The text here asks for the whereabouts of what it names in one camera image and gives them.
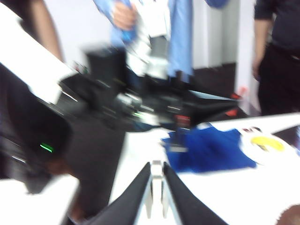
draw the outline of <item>person's arm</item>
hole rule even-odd
[[[102,12],[113,25],[122,30],[131,30],[136,20],[136,7],[127,7],[120,0],[94,0],[99,11]]]
[[[272,26],[274,0],[257,0],[255,6],[255,59],[253,61],[253,76],[259,79],[258,69],[264,58],[266,42]]]
[[[30,13],[41,45],[62,61],[58,37],[44,1],[30,0]]]

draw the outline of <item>yellow object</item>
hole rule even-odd
[[[277,151],[284,151],[285,147],[282,143],[275,140],[274,138],[265,137],[265,136],[257,136],[251,139],[252,144],[257,144],[263,150],[268,151],[267,146],[274,148]]]

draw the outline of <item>blue shirt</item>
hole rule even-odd
[[[94,0],[100,12],[112,22],[112,9],[115,0]],[[183,72],[182,80],[188,82],[192,69],[192,27],[193,1],[169,0],[171,14],[171,40],[169,47],[168,75],[175,77],[176,71]],[[117,27],[112,30],[112,44],[123,45],[122,31]]]

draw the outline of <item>red object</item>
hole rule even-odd
[[[241,99],[245,95],[246,92],[247,92],[247,88],[246,87],[241,87],[238,94],[236,94],[236,93],[231,94],[231,98]],[[226,112],[227,116],[232,116],[232,117],[236,116],[237,114],[238,114],[237,109],[232,109],[232,110]]]
[[[175,115],[177,126],[180,128],[189,128],[191,119],[188,116]]]

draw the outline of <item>green light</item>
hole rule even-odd
[[[46,149],[47,151],[49,152],[53,152],[53,148],[45,143],[41,143],[40,146],[43,148],[43,149]]]
[[[135,116],[137,116],[137,117],[143,117],[141,114],[136,113],[136,112],[135,112]]]

